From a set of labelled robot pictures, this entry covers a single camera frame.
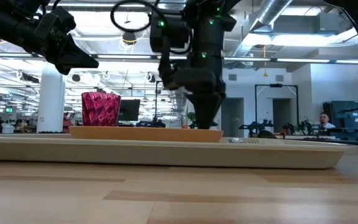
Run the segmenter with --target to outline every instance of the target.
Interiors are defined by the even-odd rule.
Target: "door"
[[[274,132],[280,133],[283,125],[291,121],[291,99],[273,99]]]
[[[244,99],[226,98],[221,107],[221,130],[224,137],[244,137],[239,126],[244,124]]]

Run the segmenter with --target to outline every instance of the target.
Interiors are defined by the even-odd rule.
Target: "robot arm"
[[[125,32],[134,32],[118,26],[114,13],[126,3],[141,3],[152,9],[150,22],[139,30],[150,28],[150,46],[162,54],[159,65],[164,87],[175,90],[181,86],[188,91],[186,97],[193,103],[196,122],[200,129],[209,129],[213,119],[226,97],[226,84],[222,81],[224,32],[232,31],[236,20],[229,15],[240,0],[189,0],[181,11],[158,9],[159,0],[151,5],[143,0],[123,0],[111,11],[114,25]],[[358,24],[358,1],[325,0],[344,8]],[[183,48],[175,52],[171,47]],[[172,62],[169,55],[187,54],[187,60]]]
[[[36,14],[49,0],[0,0],[0,39],[39,54],[67,75],[71,68],[97,68],[99,63],[79,49],[69,31],[74,17],[62,7]]]

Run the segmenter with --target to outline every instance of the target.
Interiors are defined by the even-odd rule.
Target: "desk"
[[[329,170],[0,162],[0,223],[358,224],[358,153]]]

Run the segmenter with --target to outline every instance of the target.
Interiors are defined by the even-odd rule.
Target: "person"
[[[321,113],[320,114],[320,126],[325,128],[325,129],[329,129],[329,128],[335,128],[335,125],[331,124],[328,122],[329,121],[329,116],[326,113]]]

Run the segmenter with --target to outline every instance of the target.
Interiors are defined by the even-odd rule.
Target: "faceted pink cup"
[[[82,93],[84,126],[117,126],[121,96],[111,93]]]

